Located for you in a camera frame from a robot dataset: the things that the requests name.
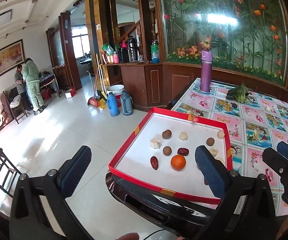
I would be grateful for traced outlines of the brown longan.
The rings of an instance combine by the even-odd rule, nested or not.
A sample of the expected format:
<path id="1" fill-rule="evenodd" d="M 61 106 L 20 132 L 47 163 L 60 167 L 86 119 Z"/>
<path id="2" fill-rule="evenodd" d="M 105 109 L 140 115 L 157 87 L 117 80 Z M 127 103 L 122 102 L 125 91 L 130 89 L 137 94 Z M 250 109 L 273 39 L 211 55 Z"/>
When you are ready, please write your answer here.
<path id="1" fill-rule="evenodd" d="M 208 146 L 213 146 L 214 143 L 215 143 L 215 139 L 212 138 L 212 137 L 209 137 L 209 138 L 206 140 L 206 144 L 207 144 Z"/>
<path id="2" fill-rule="evenodd" d="M 169 146 L 165 146 L 162 150 L 163 154 L 169 156 L 172 154 L 172 149 Z"/>

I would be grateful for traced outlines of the brown longan fruit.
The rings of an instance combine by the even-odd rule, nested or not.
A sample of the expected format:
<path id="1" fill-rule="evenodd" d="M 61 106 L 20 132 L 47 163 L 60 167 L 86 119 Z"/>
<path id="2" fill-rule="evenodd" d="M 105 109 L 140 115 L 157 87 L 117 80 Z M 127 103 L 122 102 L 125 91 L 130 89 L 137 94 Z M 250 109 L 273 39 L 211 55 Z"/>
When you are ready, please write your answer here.
<path id="1" fill-rule="evenodd" d="M 162 132 L 163 139 L 169 139 L 171 136 L 172 136 L 172 131 L 169 129 Z"/>

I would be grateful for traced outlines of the round white yam slice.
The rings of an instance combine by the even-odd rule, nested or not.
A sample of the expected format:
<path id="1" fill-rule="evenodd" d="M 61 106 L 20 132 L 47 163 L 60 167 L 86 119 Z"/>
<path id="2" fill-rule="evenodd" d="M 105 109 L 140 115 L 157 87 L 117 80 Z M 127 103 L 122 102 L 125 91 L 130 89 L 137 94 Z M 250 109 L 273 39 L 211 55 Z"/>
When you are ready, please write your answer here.
<path id="1" fill-rule="evenodd" d="M 216 157 L 216 155 L 218 154 L 219 150 L 218 149 L 215 149 L 215 148 L 210 148 L 209 149 L 209 152 L 211 153 L 211 155 L 213 157 Z"/>

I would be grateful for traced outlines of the red jujube date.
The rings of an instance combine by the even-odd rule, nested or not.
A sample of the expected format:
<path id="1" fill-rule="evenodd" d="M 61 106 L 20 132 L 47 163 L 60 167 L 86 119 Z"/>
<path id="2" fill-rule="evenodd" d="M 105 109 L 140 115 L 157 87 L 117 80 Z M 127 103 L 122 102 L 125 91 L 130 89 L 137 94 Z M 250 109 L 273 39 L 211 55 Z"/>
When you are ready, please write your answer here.
<path id="1" fill-rule="evenodd" d="M 189 152 L 190 152 L 189 149 L 184 148 L 184 147 L 178 148 L 177 150 L 177 154 L 182 155 L 182 156 L 187 156 Z"/>
<path id="2" fill-rule="evenodd" d="M 151 163 L 151 166 L 152 166 L 152 168 L 153 168 L 154 170 L 157 170 L 157 169 L 158 169 L 159 163 L 158 163 L 158 159 L 157 159 L 156 156 L 152 156 L 152 157 L 150 158 L 150 163 Z"/>

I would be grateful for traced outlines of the white yam chunk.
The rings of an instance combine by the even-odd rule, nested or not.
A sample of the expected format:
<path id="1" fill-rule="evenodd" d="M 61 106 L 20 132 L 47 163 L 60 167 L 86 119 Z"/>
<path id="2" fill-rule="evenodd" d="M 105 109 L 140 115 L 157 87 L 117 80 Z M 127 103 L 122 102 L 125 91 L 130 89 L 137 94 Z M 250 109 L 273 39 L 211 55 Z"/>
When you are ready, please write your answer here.
<path id="1" fill-rule="evenodd" d="M 217 138 L 218 139 L 223 139 L 225 137 L 225 133 L 223 130 L 220 130 L 217 132 Z"/>

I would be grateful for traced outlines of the floral plastic tablecloth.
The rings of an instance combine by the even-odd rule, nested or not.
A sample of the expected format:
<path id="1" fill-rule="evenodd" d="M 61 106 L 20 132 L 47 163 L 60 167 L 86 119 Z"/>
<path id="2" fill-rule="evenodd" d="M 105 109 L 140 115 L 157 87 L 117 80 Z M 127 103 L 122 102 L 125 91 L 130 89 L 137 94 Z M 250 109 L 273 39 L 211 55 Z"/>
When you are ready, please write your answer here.
<path id="1" fill-rule="evenodd" d="M 262 160 L 264 149 L 288 144 L 288 103 L 272 96 L 249 91 L 244 103 L 226 99 L 232 85 L 212 82 L 209 92 L 200 90 L 196 78 L 171 101 L 173 111 L 205 117 L 226 124 L 233 155 L 233 168 L 239 174 L 256 177 L 263 173 L 272 189 L 278 216 L 288 214 L 288 205 L 281 196 L 284 187 L 280 177 Z"/>

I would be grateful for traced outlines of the red white tray box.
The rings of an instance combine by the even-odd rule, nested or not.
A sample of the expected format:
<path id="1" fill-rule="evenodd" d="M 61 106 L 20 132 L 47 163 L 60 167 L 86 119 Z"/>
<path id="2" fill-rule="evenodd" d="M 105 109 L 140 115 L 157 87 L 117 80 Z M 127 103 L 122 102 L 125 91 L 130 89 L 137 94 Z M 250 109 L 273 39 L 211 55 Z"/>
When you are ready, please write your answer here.
<path id="1" fill-rule="evenodd" d="M 195 150 L 205 146 L 216 160 L 233 168 L 225 123 L 162 108 L 152 108 L 109 163 L 109 171 L 135 185 L 191 202 L 218 204 L 205 185 Z"/>

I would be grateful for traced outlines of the blue thermos flask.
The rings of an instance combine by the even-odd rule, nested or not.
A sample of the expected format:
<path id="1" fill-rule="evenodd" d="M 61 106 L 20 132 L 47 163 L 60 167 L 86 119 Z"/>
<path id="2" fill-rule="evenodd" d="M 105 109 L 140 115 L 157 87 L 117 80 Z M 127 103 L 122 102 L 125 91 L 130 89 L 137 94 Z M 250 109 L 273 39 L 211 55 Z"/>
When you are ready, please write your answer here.
<path id="1" fill-rule="evenodd" d="M 112 92 L 107 96 L 107 106 L 111 116 L 118 116 L 120 114 L 116 96 Z"/>

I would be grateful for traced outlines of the red broom and dustpan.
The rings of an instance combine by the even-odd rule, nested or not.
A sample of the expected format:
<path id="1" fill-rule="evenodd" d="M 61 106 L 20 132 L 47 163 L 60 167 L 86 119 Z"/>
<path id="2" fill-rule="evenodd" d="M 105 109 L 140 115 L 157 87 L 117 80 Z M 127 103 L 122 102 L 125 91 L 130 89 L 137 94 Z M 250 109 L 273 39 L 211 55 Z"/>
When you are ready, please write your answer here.
<path id="1" fill-rule="evenodd" d="M 104 84 L 104 75 L 102 70 L 103 64 L 100 63 L 98 54 L 96 54 L 96 63 L 97 70 L 95 74 L 95 81 L 93 82 L 90 77 L 94 94 L 88 99 L 87 104 L 88 106 L 105 109 L 107 108 L 107 89 Z"/>

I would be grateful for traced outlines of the green leafy vegetable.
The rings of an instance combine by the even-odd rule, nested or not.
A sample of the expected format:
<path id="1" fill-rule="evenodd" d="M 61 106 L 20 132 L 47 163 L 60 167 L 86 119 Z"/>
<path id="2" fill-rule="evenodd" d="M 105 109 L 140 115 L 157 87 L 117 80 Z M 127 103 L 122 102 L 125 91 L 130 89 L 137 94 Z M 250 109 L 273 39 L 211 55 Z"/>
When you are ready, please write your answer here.
<path id="1" fill-rule="evenodd" d="M 242 83 L 240 86 L 230 89 L 227 92 L 226 99 L 244 103 L 248 95 L 249 89 Z"/>

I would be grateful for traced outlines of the grey-blue thermos flask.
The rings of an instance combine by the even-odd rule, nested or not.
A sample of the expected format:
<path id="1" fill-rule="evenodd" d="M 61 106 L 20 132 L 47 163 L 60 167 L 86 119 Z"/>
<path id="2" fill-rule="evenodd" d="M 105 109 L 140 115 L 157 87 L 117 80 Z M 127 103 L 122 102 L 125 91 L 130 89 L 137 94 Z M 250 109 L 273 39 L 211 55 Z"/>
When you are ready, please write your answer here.
<path id="1" fill-rule="evenodd" d="M 133 114 L 133 100 L 130 94 L 124 90 L 120 96 L 123 115 L 129 116 Z"/>

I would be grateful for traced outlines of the white plastic basin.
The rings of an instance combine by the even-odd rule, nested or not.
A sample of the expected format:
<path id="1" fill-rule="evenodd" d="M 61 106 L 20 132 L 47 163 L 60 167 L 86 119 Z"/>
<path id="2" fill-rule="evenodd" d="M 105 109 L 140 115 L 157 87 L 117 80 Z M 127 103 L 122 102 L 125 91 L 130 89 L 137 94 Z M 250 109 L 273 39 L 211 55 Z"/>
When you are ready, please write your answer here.
<path id="1" fill-rule="evenodd" d="M 115 96 L 121 95 L 124 91 L 124 85 L 113 85 L 107 88 L 107 93 L 113 93 Z"/>

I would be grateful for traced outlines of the purple thermos bottle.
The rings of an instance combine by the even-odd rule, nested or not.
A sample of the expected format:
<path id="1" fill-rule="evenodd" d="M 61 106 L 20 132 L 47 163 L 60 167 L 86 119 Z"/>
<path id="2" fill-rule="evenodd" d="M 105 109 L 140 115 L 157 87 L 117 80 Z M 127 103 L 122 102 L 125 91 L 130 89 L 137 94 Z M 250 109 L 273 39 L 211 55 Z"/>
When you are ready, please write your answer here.
<path id="1" fill-rule="evenodd" d="M 209 51 L 201 52 L 201 77 L 200 89 L 204 92 L 210 91 L 212 72 L 212 54 Z"/>

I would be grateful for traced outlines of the black coffee maker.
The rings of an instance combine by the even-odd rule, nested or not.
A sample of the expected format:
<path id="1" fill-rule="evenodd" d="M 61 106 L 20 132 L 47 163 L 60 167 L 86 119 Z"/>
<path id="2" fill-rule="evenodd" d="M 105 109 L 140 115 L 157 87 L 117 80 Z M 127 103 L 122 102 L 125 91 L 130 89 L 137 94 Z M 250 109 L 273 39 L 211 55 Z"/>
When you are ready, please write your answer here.
<path id="1" fill-rule="evenodd" d="M 128 38 L 128 51 L 130 62 L 139 61 L 139 48 L 137 45 L 137 39 L 134 36 Z"/>

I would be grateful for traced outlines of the framed wall painting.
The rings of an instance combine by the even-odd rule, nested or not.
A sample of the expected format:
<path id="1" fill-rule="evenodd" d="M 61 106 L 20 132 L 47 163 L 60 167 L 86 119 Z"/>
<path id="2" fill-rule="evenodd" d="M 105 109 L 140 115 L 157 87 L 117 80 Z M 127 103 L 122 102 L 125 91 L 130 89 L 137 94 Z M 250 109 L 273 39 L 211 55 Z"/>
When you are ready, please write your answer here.
<path id="1" fill-rule="evenodd" d="M 25 61 L 23 39 L 0 49 L 0 76 Z"/>

